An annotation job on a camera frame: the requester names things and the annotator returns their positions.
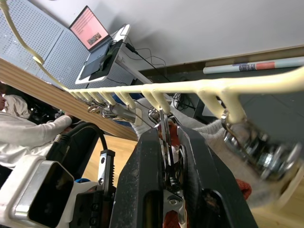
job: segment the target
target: pegboard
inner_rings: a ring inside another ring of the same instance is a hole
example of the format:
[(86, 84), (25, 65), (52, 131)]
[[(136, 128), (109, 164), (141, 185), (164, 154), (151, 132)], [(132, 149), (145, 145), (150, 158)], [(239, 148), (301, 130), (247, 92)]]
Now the pegboard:
[(89, 84), (88, 88), (101, 88), (101, 87), (116, 87), (116, 86), (124, 86), (126, 83), (128, 86), (131, 84), (131, 82), (134, 79), (134, 76), (123, 69), (120, 65), (117, 63), (113, 63), (112, 69), (110, 73), (108, 74), (107, 78), (105, 78), (102, 81), (99, 82), (92, 82)]
[[(65, 29), (60, 23), (27, 0), (8, 0), (9, 14), (23, 40), (46, 59)], [(18, 42), (0, 10), (0, 57), (36, 75), (39, 67)]]
[[(43, 66), (67, 88), (82, 89), (87, 84), (75, 85), (75, 81), (88, 55), (89, 51), (85, 46), (65, 28)], [(58, 86), (42, 70), (39, 70), (37, 76)]]

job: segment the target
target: metal bolt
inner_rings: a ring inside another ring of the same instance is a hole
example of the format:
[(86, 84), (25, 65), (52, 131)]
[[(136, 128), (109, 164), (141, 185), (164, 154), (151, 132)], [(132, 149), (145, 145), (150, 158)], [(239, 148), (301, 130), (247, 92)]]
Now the metal bolt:
[(171, 199), (171, 200), (169, 200), (169, 203), (171, 204), (171, 205), (176, 205), (177, 203), (178, 203), (178, 201), (175, 199)]
[(98, 206), (98, 204), (95, 203), (95, 204), (93, 204), (92, 208), (93, 208), (93, 210), (98, 210), (99, 206)]
[(267, 134), (263, 134), (261, 140), (266, 142), (269, 139), (269, 136)]
[(104, 183), (104, 179), (100, 178), (100, 179), (98, 180), (98, 183), (99, 183), (100, 185), (103, 184), (103, 183)]
[(91, 218), (90, 219), (90, 225), (93, 226), (93, 225), (96, 225), (97, 224), (97, 219), (96, 218)]

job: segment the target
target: red slide on screen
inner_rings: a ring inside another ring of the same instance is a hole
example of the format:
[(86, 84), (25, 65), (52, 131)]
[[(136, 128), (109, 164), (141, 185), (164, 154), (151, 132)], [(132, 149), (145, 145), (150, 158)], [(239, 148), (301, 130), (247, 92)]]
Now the red slide on screen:
[(92, 48), (108, 33), (100, 24), (90, 9), (86, 9), (71, 27), (74, 34), (80, 39), (87, 49)]

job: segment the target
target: red label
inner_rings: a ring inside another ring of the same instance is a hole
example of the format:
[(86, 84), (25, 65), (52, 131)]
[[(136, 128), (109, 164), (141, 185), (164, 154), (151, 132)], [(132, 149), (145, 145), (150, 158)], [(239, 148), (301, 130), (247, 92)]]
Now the red label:
[(257, 63), (256, 69), (257, 70), (266, 70), (266, 69), (274, 69), (275, 63), (274, 62), (268, 62), (268, 63)]

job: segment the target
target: laptop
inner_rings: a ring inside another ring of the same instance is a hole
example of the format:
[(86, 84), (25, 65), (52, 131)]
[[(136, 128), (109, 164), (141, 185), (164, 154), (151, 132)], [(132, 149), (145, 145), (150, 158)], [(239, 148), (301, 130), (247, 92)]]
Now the laptop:
[(100, 69), (112, 37), (88, 6), (81, 11), (69, 29), (90, 52), (79, 78), (84, 79)]

